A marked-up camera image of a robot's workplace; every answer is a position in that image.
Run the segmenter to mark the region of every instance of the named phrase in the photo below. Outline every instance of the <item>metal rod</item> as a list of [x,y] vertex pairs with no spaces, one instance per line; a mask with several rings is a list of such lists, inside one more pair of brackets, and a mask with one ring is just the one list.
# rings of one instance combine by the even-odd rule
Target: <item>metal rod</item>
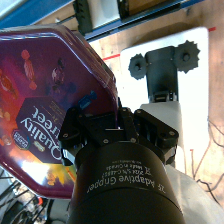
[[63,20],[57,22],[57,24],[65,23],[65,22],[67,22],[67,21],[69,21],[69,20],[71,20],[71,19],[73,19],[73,18],[75,18],[75,15],[69,16],[68,18],[63,19]]

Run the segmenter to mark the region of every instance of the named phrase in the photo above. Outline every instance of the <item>quality street tin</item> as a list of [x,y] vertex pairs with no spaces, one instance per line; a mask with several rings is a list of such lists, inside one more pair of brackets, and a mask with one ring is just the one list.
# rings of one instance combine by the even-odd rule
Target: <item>quality street tin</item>
[[72,106],[117,111],[114,75],[85,39],[61,25],[1,30],[0,165],[38,195],[71,198],[57,137]]

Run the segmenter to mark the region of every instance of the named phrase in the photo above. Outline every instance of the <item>black mount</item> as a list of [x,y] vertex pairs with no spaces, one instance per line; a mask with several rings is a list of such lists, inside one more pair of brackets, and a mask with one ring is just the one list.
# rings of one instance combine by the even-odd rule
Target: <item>black mount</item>
[[170,164],[178,137],[176,130],[141,109],[133,114],[129,108],[120,107],[117,116],[107,113],[86,117],[73,107],[66,113],[58,140],[63,165],[75,164],[78,169],[93,151],[119,141],[143,145],[163,164]]

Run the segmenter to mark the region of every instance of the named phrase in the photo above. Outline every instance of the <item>white panel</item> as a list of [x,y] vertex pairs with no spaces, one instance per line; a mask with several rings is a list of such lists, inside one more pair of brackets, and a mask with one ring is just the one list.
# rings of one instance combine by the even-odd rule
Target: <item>white panel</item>
[[88,0],[93,28],[120,18],[117,0]]

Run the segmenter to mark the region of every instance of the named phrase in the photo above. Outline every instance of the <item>screw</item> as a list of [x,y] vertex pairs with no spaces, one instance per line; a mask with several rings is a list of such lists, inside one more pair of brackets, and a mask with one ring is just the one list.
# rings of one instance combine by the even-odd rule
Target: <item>screw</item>
[[131,138],[131,142],[132,143],[135,143],[136,142],[136,139],[135,138]]
[[172,136],[175,135],[175,133],[173,131],[170,131],[169,134]]
[[103,140],[103,143],[104,143],[104,144],[107,144],[108,142],[109,142],[108,139],[104,139],[104,140]]

